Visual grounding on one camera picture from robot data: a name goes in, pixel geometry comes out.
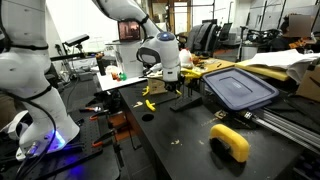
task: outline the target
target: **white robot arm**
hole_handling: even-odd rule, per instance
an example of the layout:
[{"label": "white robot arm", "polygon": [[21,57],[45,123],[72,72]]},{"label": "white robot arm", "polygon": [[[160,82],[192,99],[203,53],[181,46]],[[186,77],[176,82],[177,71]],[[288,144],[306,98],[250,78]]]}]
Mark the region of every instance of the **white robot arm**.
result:
[{"label": "white robot arm", "polygon": [[176,90],[180,77],[179,48],[175,35],[162,32],[134,0],[93,0],[109,18],[116,21],[135,20],[145,32],[145,40],[138,58],[147,64],[161,63],[166,88]]},{"label": "white robot arm", "polygon": [[[37,144],[34,156],[44,152],[54,134],[47,153],[63,149],[80,129],[67,115],[58,91],[50,86],[44,76],[50,67],[45,41],[45,1],[16,1],[0,0],[0,88],[21,99],[28,99],[24,104],[33,123],[21,135],[16,154],[18,160],[23,160],[24,154],[34,144]],[[149,64],[161,63],[168,89],[175,90],[180,75],[175,36],[161,32],[133,0],[93,2],[111,19],[135,20],[142,26],[145,41],[139,50],[139,57]],[[31,104],[41,106],[43,110]],[[53,132],[52,121],[57,131]]]}]

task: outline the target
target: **blue light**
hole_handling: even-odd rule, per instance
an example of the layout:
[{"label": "blue light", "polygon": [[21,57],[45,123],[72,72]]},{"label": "blue light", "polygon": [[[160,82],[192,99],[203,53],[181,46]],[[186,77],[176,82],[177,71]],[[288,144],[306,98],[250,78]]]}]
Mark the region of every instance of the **blue light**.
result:
[{"label": "blue light", "polygon": [[49,151],[53,151],[56,149],[60,149],[62,146],[64,146],[66,143],[66,141],[62,138],[62,136],[60,135],[60,133],[58,131],[56,131],[56,137],[55,140],[52,142],[52,145],[50,146]]},{"label": "blue light", "polygon": [[56,131],[56,138],[59,141],[59,144],[65,144],[66,141],[62,138],[62,136],[60,135],[60,133],[58,131]]}]

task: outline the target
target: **white paper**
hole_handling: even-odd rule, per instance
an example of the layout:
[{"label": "white paper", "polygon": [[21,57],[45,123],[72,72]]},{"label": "white paper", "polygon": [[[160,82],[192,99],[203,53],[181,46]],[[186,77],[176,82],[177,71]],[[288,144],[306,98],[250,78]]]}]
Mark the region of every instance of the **white paper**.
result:
[{"label": "white paper", "polygon": [[247,66],[266,65],[285,69],[287,70],[286,73],[288,76],[299,84],[310,62],[319,57],[320,53],[300,54],[295,49],[271,53],[258,53],[249,61]]}]

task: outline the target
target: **cable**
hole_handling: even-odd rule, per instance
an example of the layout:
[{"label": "cable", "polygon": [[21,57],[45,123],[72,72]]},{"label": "cable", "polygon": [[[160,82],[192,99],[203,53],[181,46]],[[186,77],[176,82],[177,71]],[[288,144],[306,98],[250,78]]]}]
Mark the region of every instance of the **cable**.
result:
[{"label": "cable", "polygon": [[16,179],[18,179],[18,177],[21,176],[22,169],[25,167],[25,165],[26,165],[26,163],[27,163],[28,160],[29,160],[29,157],[26,157],[26,158],[23,160],[23,162],[21,163],[21,165],[20,165],[20,167],[19,167],[19,169],[18,169],[18,171],[17,171]]},{"label": "cable", "polygon": [[129,122],[129,120],[127,119],[127,117],[126,116],[123,116],[125,119],[126,119],[126,121],[127,121],[127,124],[128,124],[128,131],[129,131],[129,136],[130,136],[130,141],[131,141],[131,146],[132,146],[132,148],[133,148],[133,150],[138,150],[139,148],[141,148],[142,147],[142,145],[141,144],[139,144],[139,145],[137,145],[137,146],[135,146],[134,145],[134,143],[133,143],[133,138],[132,138],[132,134],[131,134],[131,130],[130,130],[130,122]]},{"label": "cable", "polygon": [[50,140],[50,142],[46,145],[45,149],[41,152],[41,154],[38,156],[38,157],[35,157],[35,158],[38,158],[37,160],[34,160],[29,167],[27,167],[27,169],[23,172],[23,168],[25,167],[25,164],[26,162],[28,161],[29,158],[27,158],[26,156],[26,159],[24,160],[24,162],[21,164],[20,168],[19,168],[19,172],[17,172],[17,176],[16,176],[16,180],[21,180],[23,178],[26,177],[26,175],[32,171],[32,169],[39,164],[39,162],[42,160],[42,158],[47,154],[53,140],[55,139],[56,137],[56,130],[57,130],[57,127],[56,127],[56,123],[54,122],[54,119],[53,117],[51,116],[51,114],[48,113],[48,111],[46,111],[44,108],[42,108],[40,105],[32,102],[31,100],[28,100],[28,99],[24,99],[24,98],[21,98],[19,96],[16,96],[14,94],[11,94],[11,93],[8,93],[6,92],[6,94],[14,99],[17,99],[19,101],[23,101],[23,102],[26,102],[28,104],[30,104],[31,106],[37,108],[37,109],[40,109],[41,111],[43,111],[50,119],[52,125],[53,125],[53,134],[52,134],[52,138]]},{"label": "cable", "polygon": [[74,68],[73,60],[72,60],[71,64],[72,64],[73,71],[74,71],[74,72],[76,73],[76,75],[77,75],[77,81],[76,81],[76,83],[73,85],[73,88],[71,89],[70,93],[68,94],[67,104],[66,104],[66,112],[67,112],[67,114],[68,114],[68,108],[69,108],[68,106],[69,106],[70,96],[71,96],[72,92],[74,91],[74,89],[76,88],[76,86],[77,86],[77,84],[78,84],[78,82],[79,82],[79,74],[78,74],[78,72],[77,72],[77,71],[75,70],[75,68]]}]

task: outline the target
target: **wire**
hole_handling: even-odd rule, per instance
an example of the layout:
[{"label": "wire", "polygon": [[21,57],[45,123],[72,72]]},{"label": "wire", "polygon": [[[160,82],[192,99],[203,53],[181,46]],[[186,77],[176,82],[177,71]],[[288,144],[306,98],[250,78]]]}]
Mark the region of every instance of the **wire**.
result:
[{"label": "wire", "polygon": [[68,97],[67,97],[67,104],[66,104],[66,112],[67,112],[67,114],[68,114],[68,109],[69,109],[70,96],[71,96],[72,92],[74,91],[74,89],[76,88],[76,86],[77,86],[77,84],[78,84],[78,82],[79,82],[79,73],[78,73],[78,72],[75,70],[75,68],[74,68],[73,60],[72,60],[71,64],[72,64],[73,71],[74,71],[74,72],[76,73],[76,75],[77,75],[77,81],[76,81],[75,84],[73,85],[73,88],[71,89],[71,91],[70,91],[70,93],[68,94]]},{"label": "wire", "polygon": [[28,160],[29,160],[29,157],[26,157],[23,160],[23,162],[21,163],[21,165],[20,165],[20,167],[19,167],[19,169],[17,171],[16,179],[21,176],[21,172],[22,172],[23,168],[26,166],[26,163],[27,163]]},{"label": "wire", "polygon": [[40,109],[41,111],[43,111],[50,119],[52,125],[53,125],[53,134],[52,134],[52,138],[50,140],[50,142],[46,145],[45,149],[41,152],[41,154],[38,156],[38,157],[35,157],[37,158],[37,160],[34,160],[29,167],[27,167],[27,169],[23,172],[23,168],[25,167],[27,161],[29,158],[26,157],[26,159],[24,160],[24,162],[22,162],[21,166],[19,167],[19,170],[17,172],[17,176],[16,176],[16,180],[21,180],[23,178],[25,178],[27,176],[27,174],[32,171],[33,168],[35,168],[35,166],[37,166],[39,164],[39,162],[42,160],[42,158],[47,154],[53,140],[55,139],[56,137],[56,130],[57,130],[57,126],[56,126],[56,123],[54,122],[54,119],[53,117],[51,116],[51,114],[48,113],[48,111],[46,111],[43,107],[41,107],[40,105],[32,102],[31,100],[28,100],[28,99],[24,99],[24,98],[21,98],[17,95],[14,95],[14,94],[11,94],[11,93],[6,93],[8,96],[14,98],[14,99],[17,99],[19,101],[23,101],[23,102],[26,102],[28,104],[30,104],[31,106],[37,108],[37,109]]}]

